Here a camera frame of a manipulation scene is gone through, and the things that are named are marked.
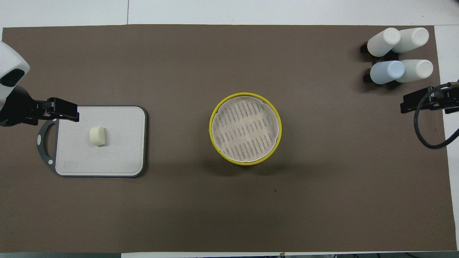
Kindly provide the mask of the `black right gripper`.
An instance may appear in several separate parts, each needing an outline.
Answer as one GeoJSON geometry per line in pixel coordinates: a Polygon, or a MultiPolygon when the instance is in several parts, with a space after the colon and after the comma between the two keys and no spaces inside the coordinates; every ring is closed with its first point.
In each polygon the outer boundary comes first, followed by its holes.
{"type": "MultiPolygon", "coordinates": [[[[420,90],[416,90],[412,93],[408,93],[403,96],[403,102],[400,104],[400,113],[409,113],[415,111],[421,99],[427,95],[427,93],[434,89],[434,87],[426,87],[420,90]]],[[[443,98],[444,93],[441,90],[432,92],[423,101],[420,106],[420,110],[440,110],[445,109],[445,114],[456,113],[459,111],[459,82],[450,83],[450,87],[446,90],[447,95],[447,108],[441,105],[439,99],[443,98]]]]}

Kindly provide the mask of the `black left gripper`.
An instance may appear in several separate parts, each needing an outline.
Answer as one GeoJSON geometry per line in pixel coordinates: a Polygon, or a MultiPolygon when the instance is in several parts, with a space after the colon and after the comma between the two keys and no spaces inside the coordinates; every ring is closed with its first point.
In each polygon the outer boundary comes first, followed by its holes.
{"type": "MultiPolygon", "coordinates": [[[[47,112],[54,113],[55,119],[79,122],[77,104],[57,97],[47,100],[47,112]]],[[[0,125],[11,127],[18,124],[38,125],[38,120],[49,120],[45,109],[40,108],[45,101],[31,98],[29,93],[21,86],[16,86],[7,96],[5,104],[0,111],[0,125]]]]}

